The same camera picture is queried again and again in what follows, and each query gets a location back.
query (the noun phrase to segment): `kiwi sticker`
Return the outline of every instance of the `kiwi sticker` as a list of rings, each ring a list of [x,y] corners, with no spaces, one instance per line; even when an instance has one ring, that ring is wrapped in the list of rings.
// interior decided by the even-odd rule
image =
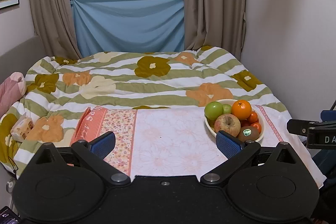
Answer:
[[[251,135],[251,133],[252,133],[252,131],[251,131],[251,129],[245,129],[244,131],[243,131],[243,134],[247,137],[247,136],[249,136],[249,135]]]

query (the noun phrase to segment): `floral comforter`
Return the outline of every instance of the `floral comforter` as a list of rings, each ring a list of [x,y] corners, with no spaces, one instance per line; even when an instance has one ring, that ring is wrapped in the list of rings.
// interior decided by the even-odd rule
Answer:
[[[245,99],[287,111],[233,55],[210,46],[197,52],[100,52],[81,60],[45,57],[25,79],[27,94],[0,120],[0,161],[18,175],[43,142],[69,146],[87,107],[203,107],[220,99]],[[35,126],[19,143],[10,130],[24,113]]]

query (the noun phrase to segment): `triangular cutout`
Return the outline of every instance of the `triangular cutout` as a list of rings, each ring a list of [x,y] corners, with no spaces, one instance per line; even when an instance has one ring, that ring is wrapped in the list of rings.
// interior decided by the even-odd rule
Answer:
[[[52,155],[50,149],[44,149],[40,157],[36,161],[36,164],[47,164],[55,161],[54,156]]]
[[[293,159],[292,155],[285,148],[281,149],[281,152],[277,158],[277,161],[285,162],[288,164],[295,164],[295,160]]]

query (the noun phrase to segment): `orange fruit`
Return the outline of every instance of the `orange fruit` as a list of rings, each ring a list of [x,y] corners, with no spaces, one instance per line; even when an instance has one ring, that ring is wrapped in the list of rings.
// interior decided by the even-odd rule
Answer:
[[[240,121],[240,127],[249,127],[251,125],[247,120]]]
[[[252,113],[252,107],[246,100],[235,101],[231,108],[231,114],[236,116],[239,120],[247,119]]]
[[[259,133],[261,133],[261,124],[258,122],[254,122],[253,124],[251,124],[252,127],[255,127]]]
[[[254,111],[252,111],[251,115],[246,119],[250,124],[257,122],[258,120],[258,114]]]

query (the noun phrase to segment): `kiwi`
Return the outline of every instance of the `kiwi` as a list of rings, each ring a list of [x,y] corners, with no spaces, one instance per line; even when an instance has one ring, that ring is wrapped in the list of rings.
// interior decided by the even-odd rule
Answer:
[[[255,127],[242,127],[237,136],[238,140],[245,142],[247,140],[255,141],[259,138],[259,132]]]

